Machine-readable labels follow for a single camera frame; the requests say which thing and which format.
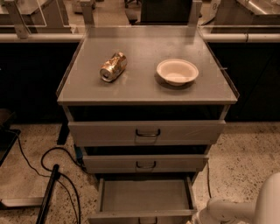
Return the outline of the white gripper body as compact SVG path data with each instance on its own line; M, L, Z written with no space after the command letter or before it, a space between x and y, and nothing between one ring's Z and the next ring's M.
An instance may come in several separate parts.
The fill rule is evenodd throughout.
M202 209L192 217L192 224L216 224L216 220L206 209Z

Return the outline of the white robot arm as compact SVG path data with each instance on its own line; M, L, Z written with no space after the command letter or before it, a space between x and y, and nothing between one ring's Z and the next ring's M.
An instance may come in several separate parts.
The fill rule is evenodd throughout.
M192 224L280 224L280 173L262 184L256 202L241 203L210 199L206 207L192 217Z

